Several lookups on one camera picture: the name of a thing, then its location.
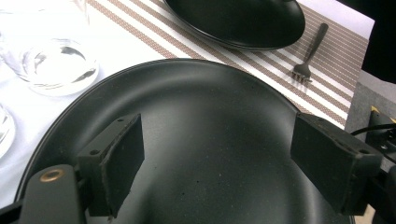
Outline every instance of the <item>fork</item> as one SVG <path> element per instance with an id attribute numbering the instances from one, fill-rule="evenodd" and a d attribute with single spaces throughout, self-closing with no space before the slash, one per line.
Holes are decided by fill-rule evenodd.
<path id="1" fill-rule="evenodd" d="M 315 53 L 317 52 L 317 49 L 323 40 L 324 36 L 326 35 L 327 29 L 329 28 L 329 25 L 326 23 L 322 23 L 319 26 L 317 37 L 315 38 L 314 44 L 312 46 L 311 52 L 309 52 L 308 57 L 306 58 L 305 62 L 302 64 L 296 64 L 293 68 L 293 74 L 297 76 L 297 79 L 302 82 L 312 82 L 310 80 L 311 78 L 311 71 L 309 70 L 309 63 L 311 60 L 314 58 Z"/>

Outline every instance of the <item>brass screw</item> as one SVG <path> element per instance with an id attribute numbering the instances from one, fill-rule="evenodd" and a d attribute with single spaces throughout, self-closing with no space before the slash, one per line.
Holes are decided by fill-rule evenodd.
<path id="1" fill-rule="evenodd" d="M 64 170 L 62 169 L 54 169 L 47 171 L 42 176 L 40 176 L 41 182 L 51 182 L 61 178 L 64 175 Z"/>

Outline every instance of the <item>fork handle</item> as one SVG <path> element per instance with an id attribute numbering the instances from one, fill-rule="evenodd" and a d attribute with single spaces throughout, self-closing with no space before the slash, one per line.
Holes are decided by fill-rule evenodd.
<path id="1" fill-rule="evenodd" d="M 321 41 L 323 40 L 324 36 L 326 35 L 327 29 L 329 29 L 329 25 L 326 23 L 322 23 L 319 26 L 317 37 L 315 38 L 315 42 L 312 46 L 311 52 L 309 52 L 308 58 L 305 60 L 305 63 L 310 63 L 311 60 L 314 58 L 314 55 L 317 52 L 317 49 L 318 49 Z"/>

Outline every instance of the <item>cable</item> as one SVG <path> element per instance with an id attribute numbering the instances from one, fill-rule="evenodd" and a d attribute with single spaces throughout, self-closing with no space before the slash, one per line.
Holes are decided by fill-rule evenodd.
<path id="1" fill-rule="evenodd" d="M 351 133 L 352 135 L 358 135 L 360 133 L 367 133 L 375 130 L 383 130 L 383 129 L 396 129 L 396 123 L 391 124 L 380 124 L 367 128 L 358 129 L 355 132 Z"/>

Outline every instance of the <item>striped placemat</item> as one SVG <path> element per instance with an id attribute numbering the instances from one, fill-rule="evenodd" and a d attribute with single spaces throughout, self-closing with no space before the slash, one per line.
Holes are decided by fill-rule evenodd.
<path id="1" fill-rule="evenodd" d="M 225 63 L 260 78 L 305 113 L 344 128 L 368 40 L 312 9 L 305 15 L 303 36 L 293 45 L 272 51 L 227 49 L 196 35 L 171 14 L 162 0 L 88 0 L 117 25 L 164 58 L 194 58 Z M 301 84 L 291 70 L 302 63 L 322 22 L 330 28 L 311 63 L 313 82 Z"/>

